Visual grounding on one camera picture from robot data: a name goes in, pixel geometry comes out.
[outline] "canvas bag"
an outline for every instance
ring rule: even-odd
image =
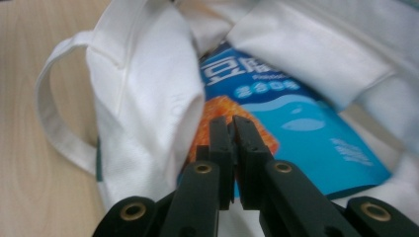
[[[404,149],[394,151],[364,129],[384,163],[398,162],[390,180],[365,193],[419,223],[418,20],[416,9],[396,0],[115,0],[94,31],[54,49],[38,81],[38,114],[58,151],[100,171],[106,208],[130,196],[158,200],[176,188],[200,120],[199,57],[228,39],[337,110],[359,105],[398,138]],[[63,122],[49,87],[53,63],[80,46],[95,95],[100,167],[96,148]],[[261,236],[258,226],[256,212],[235,204],[220,213],[219,236]]]

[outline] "blue packaging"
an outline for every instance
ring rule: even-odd
[[[385,181],[389,172],[315,92],[286,73],[222,44],[201,63],[206,99],[228,98],[279,142],[288,160],[330,198]]]

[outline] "white tote bag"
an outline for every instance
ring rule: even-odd
[[[419,11],[398,0],[114,0],[93,31],[52,52],[38,80],[38,114],[52,145],[100,178],[106,208],[130,196],[158,200],[176,189],[201,118],[199,57],[227,39],[338,111],[357,105],[396,137],[403,150],[360,126],[381,161],[398,165],[383,185],[357,196],[384,200],[419,224],[417,23]],[[49,87],[53,63],[76,47],[87,48],[99,166],[97,149],[65,125]],[[240,204],[222,211],[219,223],[219,236],[263,236],[257,212]]]

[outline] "wooden table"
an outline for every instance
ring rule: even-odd
[[[91,236],[103,217],[94,177],[46,141],[34,91],[54,46],[91,30],[109,0],[0,1],[0,236]],[[57,103],[72,129],[97,137],[84,51],[52,72]]]

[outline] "orange snack image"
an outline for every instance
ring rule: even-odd
[[[230,123],[234,115],[251,119],[255,123],[263,141],[271,150],[271,153],[274,154],[277,152],[280,146],[278,140],[252,114],[244,110],[239,104],[230,100],[227,96],[219,96],[207,101],[205,104],[200,126],[188,154],[187,164],[196,160],[197,145],[210,144],[210,120],[225,116],[227,123]]]

